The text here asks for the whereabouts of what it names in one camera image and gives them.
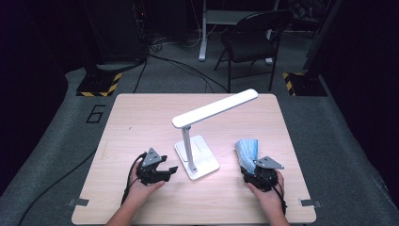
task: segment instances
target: lamp base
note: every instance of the lamp base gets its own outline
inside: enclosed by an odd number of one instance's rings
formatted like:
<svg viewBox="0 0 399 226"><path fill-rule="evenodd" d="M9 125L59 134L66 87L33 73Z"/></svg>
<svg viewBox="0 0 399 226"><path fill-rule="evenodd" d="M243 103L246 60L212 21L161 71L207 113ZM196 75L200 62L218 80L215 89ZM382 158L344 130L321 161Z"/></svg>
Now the lamp base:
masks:
<svg viewBox="0 0 399 226"><path fill-rule="evenodd" d="M217 162L215 156L212 154L211 150L206 144L202 136L197 135L190 138L191 151L193 154L194 164L197 167L197 171L192 171L188 166L188 158L185 153L184 142L180 141L176 143L176 152L182 160L185 171L188 177L195 181L199 178L219 169L219 163Z"/></svg>

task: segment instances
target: wooden table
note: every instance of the wooden table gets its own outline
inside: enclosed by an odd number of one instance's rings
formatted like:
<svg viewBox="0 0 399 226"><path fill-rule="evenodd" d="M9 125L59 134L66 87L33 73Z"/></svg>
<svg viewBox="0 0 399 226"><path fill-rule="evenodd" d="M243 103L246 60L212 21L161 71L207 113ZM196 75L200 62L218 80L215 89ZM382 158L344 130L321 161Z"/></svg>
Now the wooden table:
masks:
<svg viewBox="0 0 399 226"><path fill-rule="evenodd" d="M254 224L266 219L255 196L244 183L234 144L241 138L259 140L259 157L266 155L280 162L285 178L285 200L291 223L316 219L311 206L299 199L310 198L296 159L276 96L260 94L258 99L237 106L192 126L190 135L202 135L220 168L191 181L174 145L182 132L172 118L208 105L230 94L121 94L108 123L77 205L74 224L105 224L120 207L129 168L149 148L168 160L158 170L178 166L170 181L156 191L136 213L134 224Z"/></svg>

